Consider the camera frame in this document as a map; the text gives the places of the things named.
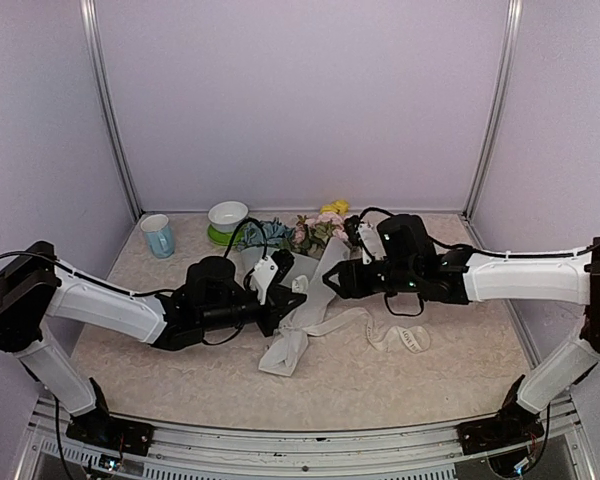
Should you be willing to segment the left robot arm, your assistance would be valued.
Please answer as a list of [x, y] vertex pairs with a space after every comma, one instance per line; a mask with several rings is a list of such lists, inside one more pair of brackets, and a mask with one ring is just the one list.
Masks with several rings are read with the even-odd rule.
[[10, 262], [0, 270], [0, 351], [13, 354], [69, 413], [69, 438], [120, 455], [147, 455], [153, 426], [112, 415], [101, 387], [72, 365], [46, 319], [79, 321], [175, 352], [205, 343], [210, 331], [240, 333], [250, 323], [269, 337], [307, 299], [282, 283], [294, 263], [287, 250], [257, 261], [246, 286], [236, 282], [231, 260], [207, 256], [188, 267], [177, 289], [145, 293], [62, 263], [46, 241], [5, 256]]

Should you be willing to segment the pink fake flower bunch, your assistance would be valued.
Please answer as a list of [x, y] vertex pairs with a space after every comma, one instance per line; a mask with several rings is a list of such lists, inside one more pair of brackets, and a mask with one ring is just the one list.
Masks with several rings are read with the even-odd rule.
[[340, 240], [347, 248], [352, 248], [345, 232], [342, 215], [334, 212], [317, 216], [299, 215], [294, 227], [291, 249], [294, 253], [320, 259], [333, 238]]

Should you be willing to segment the cream printed ribbon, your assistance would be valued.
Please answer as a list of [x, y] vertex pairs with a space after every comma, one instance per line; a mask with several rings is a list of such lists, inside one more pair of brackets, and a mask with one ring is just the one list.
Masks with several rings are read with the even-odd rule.
[[328, 317], [327, 310], [335, 299], [335, 293], [321, 280], [311, 282], [305, 293], [306, 302], [293, 312], [290, 320], [283, 321], [279, 332], [274, 335], [268, 353], [280, 354], [282, 359], [291, 358], [304, 352], [309, 338], [347, 331], [354, 325], [365, 343], [379, 352], [402, 349], [419, 354], [431, 347], [431, 337], [423, 326], [383, 326], [364, 307], [349, 308]]

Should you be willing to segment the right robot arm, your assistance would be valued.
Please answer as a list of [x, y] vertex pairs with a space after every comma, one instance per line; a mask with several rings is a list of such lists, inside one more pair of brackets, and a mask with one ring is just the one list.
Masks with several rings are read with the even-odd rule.
[[541, 413], [600, 362], [600, 237], [569, 251], [497, 253], [442, 244], [411, 214], [390, 215], [376, 227], [353, 216], [345, 231], [363, 256], [337, 263], [322, 277], [342, 299], [413, 293], [421, 304], [542, 300], [584, 306], [582, 328], [520, 377], [494, 416], [458, 425], [464, 454], [545, 435]]

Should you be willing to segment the yellow fake flower stem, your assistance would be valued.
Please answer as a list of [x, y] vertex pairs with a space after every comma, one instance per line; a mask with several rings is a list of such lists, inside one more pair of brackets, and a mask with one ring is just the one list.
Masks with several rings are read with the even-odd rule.
[[320, 213], [335, 213], [344, 216], [349, 211], [350, 205], [344, 199], [338, 199], [321, 207]]

